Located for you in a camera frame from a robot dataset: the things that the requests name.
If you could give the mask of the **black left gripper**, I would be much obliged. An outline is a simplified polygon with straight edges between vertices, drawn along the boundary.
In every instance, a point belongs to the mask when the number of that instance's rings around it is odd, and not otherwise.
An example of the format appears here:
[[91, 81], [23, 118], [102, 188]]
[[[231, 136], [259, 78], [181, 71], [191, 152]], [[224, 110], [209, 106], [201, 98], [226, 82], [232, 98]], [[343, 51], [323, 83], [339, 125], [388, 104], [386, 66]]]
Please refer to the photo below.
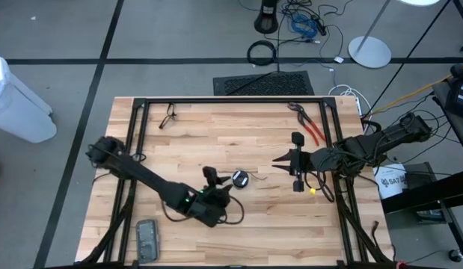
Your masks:
[[200, 191], [198, 201], [205, 206], [205, 212], [199, 215], [198, 220], [208, 227], [214, 227], [226, 214], [226, 207], [230, 203], [229, 192], [233, 186], [218, 188], [218, 185], [223, 185], [230, 176], [219, 176], [214, 167], [205, 166], [202, 171], [206, 178], [206, 185]]

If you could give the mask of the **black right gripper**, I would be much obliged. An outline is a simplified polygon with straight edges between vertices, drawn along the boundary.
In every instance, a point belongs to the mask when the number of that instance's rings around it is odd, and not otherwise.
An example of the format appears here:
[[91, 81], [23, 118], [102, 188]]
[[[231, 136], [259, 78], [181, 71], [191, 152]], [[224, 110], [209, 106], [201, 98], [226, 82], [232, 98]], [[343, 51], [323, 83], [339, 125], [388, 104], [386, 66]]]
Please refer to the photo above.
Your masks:
[[285, 170], [288, 174], [295, 177], [293, 182], [294, 192], [304, 192], [304, 186], [308, 186], [309, 189], [312, 187], [307, 182], [307, 173], [311, 168], [311, 161], [309, 152], [303, 152], [302, 147], [304, 146], [304, 135], [300, 132], [293, 132], [291, 134], [292, 143], [295, 145], [294, 149], [289, 149], [288, 152], [273, 161], [290, 161], [290, 166], [276, 165], [272, 166], [278, 169]]

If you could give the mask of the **black cord spool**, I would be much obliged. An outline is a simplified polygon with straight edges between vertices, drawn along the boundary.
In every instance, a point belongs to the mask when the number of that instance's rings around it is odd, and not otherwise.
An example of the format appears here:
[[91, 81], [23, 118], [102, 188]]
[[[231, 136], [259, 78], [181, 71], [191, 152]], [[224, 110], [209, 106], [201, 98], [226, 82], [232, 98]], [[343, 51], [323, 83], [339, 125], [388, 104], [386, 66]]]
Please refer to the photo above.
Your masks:
[[244, 170], [237, 170], [232, 175], [232, 183], [235, 188], [242, 189], [249, 183], [249, 175]]

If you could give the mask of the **black floor mat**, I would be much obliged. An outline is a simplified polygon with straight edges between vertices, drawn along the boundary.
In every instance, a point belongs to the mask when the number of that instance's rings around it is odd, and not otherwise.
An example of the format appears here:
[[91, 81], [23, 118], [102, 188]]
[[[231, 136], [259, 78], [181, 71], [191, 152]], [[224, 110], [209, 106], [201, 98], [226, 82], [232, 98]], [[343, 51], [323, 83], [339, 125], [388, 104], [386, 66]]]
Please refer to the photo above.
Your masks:
[[215, 96], [313, 96], [307, 71], [217, 77]]

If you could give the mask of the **black side table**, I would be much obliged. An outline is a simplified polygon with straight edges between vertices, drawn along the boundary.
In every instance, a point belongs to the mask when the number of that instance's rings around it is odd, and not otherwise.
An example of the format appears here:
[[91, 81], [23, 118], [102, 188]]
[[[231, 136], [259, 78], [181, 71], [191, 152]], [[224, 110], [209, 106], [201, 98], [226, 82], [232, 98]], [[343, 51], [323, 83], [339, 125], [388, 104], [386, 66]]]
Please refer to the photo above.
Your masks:
[[382, 200], [386, 214], [411, 209], [413, 211], [441, 210], [445, 223], [463, 255], [463, 231], [452, 208], [463, 205], [463, 171], [437, 180], [436, 173], [424, 163], [424, 171], [409, 171], [410, 188]]

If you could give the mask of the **white floor lamp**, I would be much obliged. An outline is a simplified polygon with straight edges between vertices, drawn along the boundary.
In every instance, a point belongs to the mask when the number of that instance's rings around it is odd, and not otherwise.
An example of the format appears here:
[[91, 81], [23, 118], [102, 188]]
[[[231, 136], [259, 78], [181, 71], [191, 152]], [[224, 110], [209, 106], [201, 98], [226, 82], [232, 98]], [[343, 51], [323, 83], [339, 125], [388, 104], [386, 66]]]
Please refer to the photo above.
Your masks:
[[[348, 45], [348, 53], [352, 60], [363, 67], [379, 69], [387, 66], [390, 63], [392, 53], [389, 46], [384, 41], [376, 37], [372, 37], [371, 33], [378, 24], [378, 21], [380, 20], [383, 13], [386, 11], [388, 5], [392, 1], [393, 0], [385, 0], [365, 35], [354, 38]], [[440, 0], [397, 1], [414, 7], [428, 7], [437, 4]]]

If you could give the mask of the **black power strip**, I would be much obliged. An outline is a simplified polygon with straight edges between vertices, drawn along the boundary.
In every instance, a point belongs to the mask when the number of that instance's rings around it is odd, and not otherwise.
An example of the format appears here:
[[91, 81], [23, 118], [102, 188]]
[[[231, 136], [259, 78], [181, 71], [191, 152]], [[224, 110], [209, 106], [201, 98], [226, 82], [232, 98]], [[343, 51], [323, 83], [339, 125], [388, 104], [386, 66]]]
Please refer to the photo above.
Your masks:
[[318, 32], [322, 36], [325, 36], [327, 34], [327, 31], [326, 31], [326, 27], [322, 24], [322, 20], [318, 16], [315, 16], [313, 18], [313, 21], [316, 23], [316, 28], [317, 28]]

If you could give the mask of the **thin black slanted pole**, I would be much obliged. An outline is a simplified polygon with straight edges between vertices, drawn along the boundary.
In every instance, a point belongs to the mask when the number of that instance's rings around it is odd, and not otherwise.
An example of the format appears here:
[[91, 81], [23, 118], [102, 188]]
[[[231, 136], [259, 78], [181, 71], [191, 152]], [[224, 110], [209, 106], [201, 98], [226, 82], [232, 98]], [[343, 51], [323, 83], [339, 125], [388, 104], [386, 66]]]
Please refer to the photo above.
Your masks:
[[407, 54], [407, 56], [405, 58], [401, 58], [399, 64], [399, 68], [397, 69], [397, 71], [394, 73], [394, 75], [392, 76], [392, 78], [389, 80], [389, 82], [386, 84], [386, 86], [384, 87], [383, 91], [379, 94], [378, 98], [374, 101], [374, 103], [372, 104], [371, 108], [369, 109], [369, 111], [363, 115], [361, 117], [362, 120], [367, 120], [370, 118], [371, 114], [373, 112], [376, 112], [377, 110], [375, 109], [375, 106], [379, 103], [380, 99], [383, 97], [383, 95], [385, 94], [385, 92], [388, 90], [388, 88], [391, 86], [393, 80], [398, 76], [399, 72], [402, 70], [402, 68], [404, 67], [404, 65], [406, 64], [409, 64], [410, 61], [411, 61], [411, 56], [412, 54], [414, 53], [415, 49], [420, 45], [420, 43], [422, 42], [422, 40], [424, 39], [424, 37], [428, 34], [428, 32], [430, 31], [430, 29], [432, 28], [432, 26], [435, 24], [435, 22], [437, 21], [437, 19], [439, 18], [439, 16], [444, 12], [445, 8], [447, 7], [447, 5], [451, 2], [451, 0], [445, 0], [444, 2], [444, 5], [442, 6], [442, 8], [438, 11], [437, 15], [434, 17], [434, 19], [430, 22], [429, 26], [426, 28], [426, 30], [423, 32], [423, 34], [421, 35], [421, 37], [418, 39], [418, 41], [414, 44], [414, 46], [412, 47], [411, 51]]

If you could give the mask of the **black computer desk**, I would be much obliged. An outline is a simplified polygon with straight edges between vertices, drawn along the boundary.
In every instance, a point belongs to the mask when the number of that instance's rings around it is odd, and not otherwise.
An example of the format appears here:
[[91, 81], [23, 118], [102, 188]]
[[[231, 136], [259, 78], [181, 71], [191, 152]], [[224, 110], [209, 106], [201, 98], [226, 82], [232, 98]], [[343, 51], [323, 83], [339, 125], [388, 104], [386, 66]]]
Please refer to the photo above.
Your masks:
[[463, 64], [450, 68], [450, 77], [432, 87], [435, 102], [441, 107], [463, 147]]

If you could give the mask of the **white trash bin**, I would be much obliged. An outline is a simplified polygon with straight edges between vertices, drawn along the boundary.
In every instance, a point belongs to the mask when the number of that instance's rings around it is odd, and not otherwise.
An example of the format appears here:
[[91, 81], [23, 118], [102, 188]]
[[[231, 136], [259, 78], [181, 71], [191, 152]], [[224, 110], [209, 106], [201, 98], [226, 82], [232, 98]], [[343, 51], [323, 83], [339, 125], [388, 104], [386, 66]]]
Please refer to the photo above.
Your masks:
[[52, 108], [0, 57], [0, 129], [29, 143], [41, 143], [57, 134], [51, 115]]

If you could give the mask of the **red-handled pliers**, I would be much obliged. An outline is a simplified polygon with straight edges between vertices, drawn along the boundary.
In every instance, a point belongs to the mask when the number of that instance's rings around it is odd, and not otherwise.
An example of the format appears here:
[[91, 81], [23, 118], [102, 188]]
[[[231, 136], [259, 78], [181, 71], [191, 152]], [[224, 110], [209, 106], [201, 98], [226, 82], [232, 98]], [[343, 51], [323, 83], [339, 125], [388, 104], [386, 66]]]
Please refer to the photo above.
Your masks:
[[297, 121], [307, 130], [307, 132], [314, 139], [315, 144], [319, 145], [319, 138], [326, 142], [326, 137], [309, 117], [305, 109], [296, 102], [289, 102], [287, 105], [288, 109], [297, 112]]

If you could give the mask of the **black aluminium table frame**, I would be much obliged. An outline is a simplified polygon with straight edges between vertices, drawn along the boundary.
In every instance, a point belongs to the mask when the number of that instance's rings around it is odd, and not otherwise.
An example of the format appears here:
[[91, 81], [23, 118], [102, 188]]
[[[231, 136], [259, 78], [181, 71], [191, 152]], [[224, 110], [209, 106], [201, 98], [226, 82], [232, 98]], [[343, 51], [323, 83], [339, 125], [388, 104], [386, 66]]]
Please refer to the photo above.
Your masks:
[[153, 101], [135, 122], [133, 98], [114, 100], [105, 133], [142, 145], [144, 166], [161, 177], [201, 189], [205, 166], [220, 176], [249, 175], [245, 188], [230, 191], [227, 223], [213, 228], [162, 208], [158, 194], [138, 184], [131, 221], [157, 220], [159, 265], [312, 266], [360, 259], [355, 233], [350, 250], [344, 248], [337, 205], [321, 191], [294, 192], [292, 177], [272, 166], [292, 147], [291, 134], [302, 131], [288, 101], [185, 99], [176, 104], [176, 119], [160, 129], [166, 100]]

